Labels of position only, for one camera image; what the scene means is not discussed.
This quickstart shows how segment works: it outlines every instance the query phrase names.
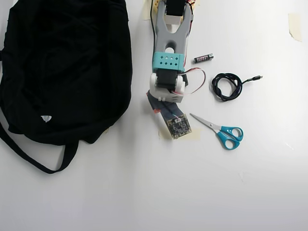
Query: battery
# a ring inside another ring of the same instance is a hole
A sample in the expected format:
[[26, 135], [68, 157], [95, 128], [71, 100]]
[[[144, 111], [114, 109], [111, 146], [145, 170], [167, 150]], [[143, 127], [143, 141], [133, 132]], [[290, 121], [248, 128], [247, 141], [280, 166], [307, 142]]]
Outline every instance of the battery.
[[209, 60], [212, 60], [214, 58], [214, 55], [213, 54], [207, 54], [207, 55], [204, 55], [204, 56], [200, 56], [198, 58], [194, 58], [194, 63], [195, 64], [198, 64], [198, 63], [202, 63], [202, 62], [205, 62], [205, 61], [209, 61]]

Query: teal plastic part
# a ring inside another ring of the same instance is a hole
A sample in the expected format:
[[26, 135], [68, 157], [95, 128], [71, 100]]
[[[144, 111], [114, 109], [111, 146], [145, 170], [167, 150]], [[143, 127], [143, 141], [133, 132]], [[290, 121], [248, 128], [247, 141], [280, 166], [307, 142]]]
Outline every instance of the teal plastic part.
[[177, 70], [184, 72], [183, 54], [173, 54], [165, 52], [155, 52], [153, 58], [153, 71], [157, 69]]
[[[221, 140], [221, 142], [222, 142], [222, 145], [225, 147], [225, 149], [227, 149], [227, 150], [234, 150], [234, 149], [236, 149], [236, 148], [238, 148], [239, 146], [240, 146], [240, 142], [239, 141], [237, 141], [237, 140], [234, 140], [234, 139], [231, 139], [231, 138], [229, 138], [227, 135], [225, 135], [223, 132], [219, 132], [219, 133], [217, 133], [217, 135], [218, 135], [218, 137], [219, 137], [219, 139]], [[232, 148], [228, 148], [227, 147], [227, 141], [231, 141], [232, 143], [233, 143], [233, 147]]]
[[[241, 132], [240, 136], [235, 136], [233, 134], [233, 130], [239, 130]], [[244, 132], [241, 128], [237, 128], [237, 127], [221, 127], [221, 131], [229, 134], [231, 137], [235, 138], [237, 141], [242, 141], [244, 138]]]

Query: scissors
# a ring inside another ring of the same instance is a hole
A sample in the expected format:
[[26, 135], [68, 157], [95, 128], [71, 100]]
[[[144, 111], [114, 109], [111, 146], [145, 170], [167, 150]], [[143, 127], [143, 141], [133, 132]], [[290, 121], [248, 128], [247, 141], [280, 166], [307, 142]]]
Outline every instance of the scissors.
[[[240, 142], [243, 140], [244, 137], [244, 132], [241, 128], [238, 127], [224, 127], [224, 126], [218, 126], [216, 124], [213, 124], [209, 121], [206, 121], [194, 114], [191, 114], [192, 117], [194, 117], [196, 120], [198, 120], [199, 122], [203, 123], [204, 125], [207, 125], [209, 128], [213, 129], [219, 139], [221, 140], [223, 146], [227, 149], [227, 150], [234, 150], [236, 148], [238, 148], [240, 146]], [[234, 130], [238, 130], [240, 131], [240, 135], [239, 136], [235, 136], [233, 134]], [[227, 146], [227, 141], [231, 141], [233, 144], [232, 148], [229, 148]]]

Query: circuit board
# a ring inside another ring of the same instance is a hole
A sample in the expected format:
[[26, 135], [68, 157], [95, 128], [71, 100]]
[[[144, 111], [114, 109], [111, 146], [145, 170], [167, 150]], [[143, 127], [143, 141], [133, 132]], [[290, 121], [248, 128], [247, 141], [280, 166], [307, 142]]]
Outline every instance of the circuit board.
[[179, 118], [171, 119], [166, 122], [169, 132], [172, 138], [177, 139], [192, 132], [187, 117], [185, 114], [179, 116]]

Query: scissor blade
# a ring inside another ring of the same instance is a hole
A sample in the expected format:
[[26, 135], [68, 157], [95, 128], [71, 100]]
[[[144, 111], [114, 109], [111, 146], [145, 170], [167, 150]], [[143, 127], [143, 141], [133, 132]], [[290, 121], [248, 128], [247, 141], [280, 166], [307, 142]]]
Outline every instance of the scissor blade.
[[207, 121], [205, 119], [202, 119], [201, 117], [198, 117], [198, 116], [196, 116], [196, 115], [194, 115], [192, 113], [190, 113], [190, 115], [192, 117], [194, 117], [196, 120], [198, 120], [199, 122], [203, 123], [204, 125], [208, 126], [211, 129], [213, 129], [214, 131], [221, 129], [221, 126], [217, 126], [217, 125], [215, 125], [215, 124], [213, 124], [213, 123], [211, 123], [211, 122], [209, 122], [209, 121]]

